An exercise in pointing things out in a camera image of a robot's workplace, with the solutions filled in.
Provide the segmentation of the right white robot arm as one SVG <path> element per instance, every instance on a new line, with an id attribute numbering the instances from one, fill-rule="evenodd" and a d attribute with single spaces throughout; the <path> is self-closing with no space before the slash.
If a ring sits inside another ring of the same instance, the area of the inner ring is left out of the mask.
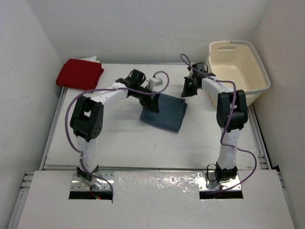
<path id="1" fill-rule="evenodd" d="M 208 73 L 203 62 L 188 65 L 189 75 L 184 78 L 181 97 L 197 95 L 198 89 L 217 98 L 216 120 L 222 131 L 220 154 L 215 164 L 215 181 L 225 182 L 237 175 L 236 152 L 240 132 L 248 121 L 246 96 L 237 90 L 234 82 L 218 80 Z"/>

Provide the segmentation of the red t shirt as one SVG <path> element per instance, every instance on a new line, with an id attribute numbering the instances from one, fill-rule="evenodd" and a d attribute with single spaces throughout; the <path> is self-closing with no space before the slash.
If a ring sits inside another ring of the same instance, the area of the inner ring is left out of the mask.
<path id="1" fill-rule="evenodd" d="M 95 89 L 103 72 L 101 63 L 69 59 L 60 70 L 56 85 L 84 91 Z"/>

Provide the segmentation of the white printed t shirt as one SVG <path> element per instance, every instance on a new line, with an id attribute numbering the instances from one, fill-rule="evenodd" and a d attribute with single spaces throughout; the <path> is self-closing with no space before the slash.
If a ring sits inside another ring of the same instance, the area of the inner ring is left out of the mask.
<path id="1" fill-rule="evenodd" d="M 99 60 L 97 60 L 97 56 L 92 56 L 92 57 L 88 57 L 88 58 L 83 58 L 81 60 L 84 60 L 84 61 L 89 61 L 89 62 L 97 62 L 97 63 L 100 63 Z"/>

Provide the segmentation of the blue t shirt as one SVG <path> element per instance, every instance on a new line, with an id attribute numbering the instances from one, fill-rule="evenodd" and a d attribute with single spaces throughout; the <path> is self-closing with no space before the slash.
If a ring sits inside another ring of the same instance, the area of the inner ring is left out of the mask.
<path id="1" fill-rule="evenodd" d="M 188 104 L 183 98 L 160 94 L 158 99 L 159 113 L 143 108 L 140 121 L 152 127 L 178 133 L 183 123 Z"/>

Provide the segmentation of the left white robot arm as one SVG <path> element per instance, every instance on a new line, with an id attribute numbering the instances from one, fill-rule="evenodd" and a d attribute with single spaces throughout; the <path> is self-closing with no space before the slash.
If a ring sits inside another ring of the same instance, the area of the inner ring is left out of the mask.
<path id="1" fill-rule="evenodd" d="M 104 112 L 115 103 L 130 96 L 137 98 L 140 105 L 149 111 L 158 113 L 160 92 L 155 87 L 163 84 L 162 79 L 153 76 L 147 80 L 144 73 L 132 70 L 126 78 L 117 79 L 112 86 L 97 89 L 97 94 L 87 97 L 86 93 L 79 94 L 72 100 L 68 108 L 72 108 L 71 117 L 65 117 L 65 128 L 70 127 L 77 140 L 77 145 L 68 138 L 71 147 L 80 154 L 77 175 L 88 184 L 105 179 L 98 175 L 96 158 L 96 138 L 100 135 L 103 125 Z"/>

